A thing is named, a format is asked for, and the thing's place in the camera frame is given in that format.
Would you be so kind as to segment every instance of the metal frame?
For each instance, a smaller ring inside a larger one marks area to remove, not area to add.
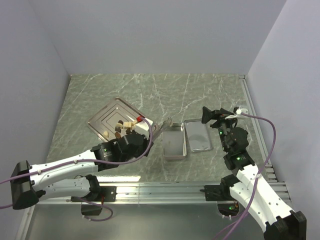
[[[256,115],[253,102],[250,97],[246,76],[239,75],[242,90],[250,114]],[[268,155],[266,143],[257,119],[252,119],[257,141],[265,160]],[[266,166],[268,183],[278,196],[288,205],[291,199],[284,182],[278,182],[271,162]],[[219,185],[219,182],[101,182],[101,186],[116,186],[117,194],[115,202],[108,202],[108,205],[115,204],[212,204],[216,201],[206,201],[205,194],[200,192],[205,185]],[[232,203],[233,201],[219,201],[218,203]],[[71,202],[70,197],[59,197],[39,202],[40,205],[80,205],[81,202]],[[35,206],[24,211],[20,227],[15,240],[25,240],[31,222]]]
[[[285,202],[290,203],[290,196],[284,182],[269,182],[272,189]],[[206,201],[205,194],[200,190],[205,185],[220,185],[220,182],[108,182],[103,186],[116,186],[114,204],[211,204],[217,201]],[[218,203],[233,203],[233,201],[218,201]],[[51,198],[40,201],[40,205],[78,205],[81,202],[71,202],[70,197]]]

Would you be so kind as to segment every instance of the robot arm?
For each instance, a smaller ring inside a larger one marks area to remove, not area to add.
[[[227,153],[224,162],[232,175],[221,179],[221,195],[232,197],[245,208],[254,192],[254,198],[248,212],[260,225],[265,240],[305,240],[307,220],[302,212],[294,212],[270,187],[252,158],[246,151],[249,145],[248,132],[237,127],[241,113],[248,114],[246,108],[235,108],[229,112],[223,108],[210,111],[202,109],[202,123],[216,120],[210,127],[218,129],[222,149]]]
[[[94,201],[101,194],[101,188],[97,177],[90,173],[117,168],[142,155],[147,156],[152,142],[171,124],[168,118],[160,129],[154,130],[155,136],[150,142],[149,131],[154,125],[151,120],[147,121],[150,126],[142,120],[135,121],[134,130],[126,131],[127,135],[100,143],[91,150],[66,159],[35,165],[30,165],[28,161],[19,162],[11,177],[35,174],[10,181],[13,209],[25,209],[45,199],[66,196]],[[78,175],[85,177],[74,179]]]

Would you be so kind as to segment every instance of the red cap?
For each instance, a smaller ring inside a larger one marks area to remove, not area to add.
[[[143,121],[143,116],[138,116],[137,118],[136,118],[136,120],[138,121],[138,123],[140,123],[140,122],[142,122]]]

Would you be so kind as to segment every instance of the silver tray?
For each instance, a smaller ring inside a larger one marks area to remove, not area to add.
[[[187,156],[184,123],[173,123],[163,131],[162,146],[165,160],[181,160]]]
[[[115,126],[119,120],[122,120],[123,122],[130,122],[134,121],[139,116],[144,116],[145,118],[150,119],[124,99],[116,97],[91,117],[88,121],[88,125],[89,128],[99,136],[99,138],[104,142],[108,142],[116,138]],[[152,131],[156,129],[158,129],[158,125],[154,122],[154,129]],[[109,133],[108,138],[104,136],[105,131]]]
[[[191,152],[205,152],[212,150],[212,143],[208,128],[201,123],[201,119],[185,120],[185,131]]]

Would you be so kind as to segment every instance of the metal bracket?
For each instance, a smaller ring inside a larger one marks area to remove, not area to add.
[[[204,193],[205,201],[230,201],[234,200],[232,197],[226,197],[221,193],[220,185],[205,185],[204,189],[200,189]]]
[[[101,195],[104,196],[105,202],[115,202],[117,195],[117,187],[116,186],[101,186]],[[101,201],[101,196],[98,196],[95,199],[95,202]]]
[[[98,194],[98,196],[93,200],[93,202],[101,202],[104,197],[104,202],[112,203],[116,201],[116,195],[117,195],[117,187],[116,186],[100,186],[101,192]],[[82,202],[81,200],[71,197],[71,202]]]

